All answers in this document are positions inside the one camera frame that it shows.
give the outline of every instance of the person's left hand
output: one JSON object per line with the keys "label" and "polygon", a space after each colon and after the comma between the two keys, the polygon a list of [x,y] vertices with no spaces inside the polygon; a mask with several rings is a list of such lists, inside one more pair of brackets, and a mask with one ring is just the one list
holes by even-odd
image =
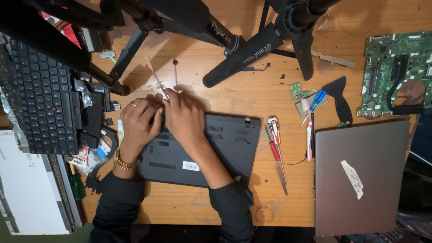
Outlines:
{"label": "person's left hand", "polygon": [[142,98],[137,98],[123,109],[120,114],[124,131],[120,146],[122,161],[135,162],[143,147],[160,133],[162,113],[160,105],[151,106],[147,99]]}

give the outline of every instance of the wooden table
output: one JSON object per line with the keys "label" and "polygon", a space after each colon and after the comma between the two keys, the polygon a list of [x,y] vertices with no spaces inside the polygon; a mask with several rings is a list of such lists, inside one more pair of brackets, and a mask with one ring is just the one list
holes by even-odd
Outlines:
{"label": "wooden table", "polygon": [[[263,0],[205,0],[210,12],[232,33],[242,35],[248,40],[258,32],[263,9]],[[260,117],[264,123],[271,115],[280,120],[281,150],[285,163],[296,163],[305,156],[306,127],[300,127],[304,117],[300,117],[291,98],[289,84],[300,81],[303,90],[320,89],[323,85],[346,76],[344,96],[350,105],[354,124],[369,122],[358,118],[356,111],[361,106],[360,97],[365,68],[365,42],[370,35],[417,32],[432,29],[432,2],[427,0],[343,0],[333,6],[319,21],[314,30],[312,49],[323,54],[344,58],[356,63],[355,68],[333,66],[314,58],[315,74],[304,81],[296,59],[269,54],[253,63],[257,69],[271,63],[265,71],[240,72],[215,87],[208,89],[202,84],[203,76],[224,60],[223,49],[191,38],[163,33],[151,33],[141,46],[121,82],[127,84],[132,93],[120,97],[111,94],[111,100],[118,101],[122,107],[137,97],[156,95],[162,92],[149,68],[145,66],[144,56],[148,56],[163,85],[172,88],[177,85],[199,98],[208,111],[242,114]],[[269,11],[269,19],[275,18]],[[114,42],[112,49],[116,59],[126,45],[135,26],[115,28],[110,33]],[[290,42],[280,49],[292,50]],[[101,59],[93,55],[93,63],[109,72],[114,63],[109,58]],[[339,124],[334,99],[316,110],[315,128],[335,127]],[[113,118],[117,128],[120,112],[110,112],[105,118]],[[411,136],[419,115],[404,116],[411,121]],[[254,225],[265,226],[314,226],[314,190],[312,180],[314,162],[285,165],[288,181],[288,196],[285,196],[268,145],[268,138],[261,128],[255,161],[253,165],[250,190],[254,194],[251,208]],[[105,176],[113,167],[105,164],[100,174]],[[152,224],[221,224],[216,211],[209,202],[205,188],[146,182],[146,198],[141,204],[137,223]],[[86,190],[83,200],[87,221],[95,216],[100,195]]]}

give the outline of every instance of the black plastic scraper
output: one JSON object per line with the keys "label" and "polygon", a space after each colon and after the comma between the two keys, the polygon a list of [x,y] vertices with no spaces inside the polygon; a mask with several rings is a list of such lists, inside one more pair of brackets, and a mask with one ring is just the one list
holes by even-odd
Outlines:
{"label": "black plastic scraper", "polygon": [[328,95],[333,97],[336,102],[336,112],[339,120],[346,125],[350,126],[353,123],[353,115],[342,93],[345,89],[346,77],[336,79],[335,81],[323,86],[322,90],[327,92]]}

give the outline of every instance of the tripod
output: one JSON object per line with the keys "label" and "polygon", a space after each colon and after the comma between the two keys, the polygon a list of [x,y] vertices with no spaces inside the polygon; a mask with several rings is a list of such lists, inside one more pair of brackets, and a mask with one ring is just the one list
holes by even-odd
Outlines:
{"label": "tripod", "polygon": [[[278,13],[276,23],[264,26],[250,40],[232,34],[201,0],[101,0],[98,13],[74,0],[5,0],[0,15],[0,31],[78,72],[85,72],[111,92],[128,95],[130,89],[118,80],[150,31],[164,31],[224,47],[227,57],[203,77],[213,87],[270,52],[297,58],[305,80],[313,75],[312,28],[327,9],[340,0],[265,0],[264,22],[269,5]],[[173,20],[158,16],[158,10]],[[84,28],[109,31],[124,26],[122,10],[132,17],[137,29],[109,74],[95,66],[88,54],[69,41],[37,10]],[[295,54],[277,50],[282,40],[292,40]]]}

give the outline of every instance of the gold watch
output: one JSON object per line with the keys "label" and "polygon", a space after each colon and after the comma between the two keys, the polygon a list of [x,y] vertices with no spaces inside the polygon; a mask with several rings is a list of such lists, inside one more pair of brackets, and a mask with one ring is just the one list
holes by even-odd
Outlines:
{"label": "gold watch", "polygon": [[120,158],[120,148],[116,149],[114,156],[114,165],[122,169],[132,169],[140,164],[140,160],[136,160],[133,163],[125,163]]}

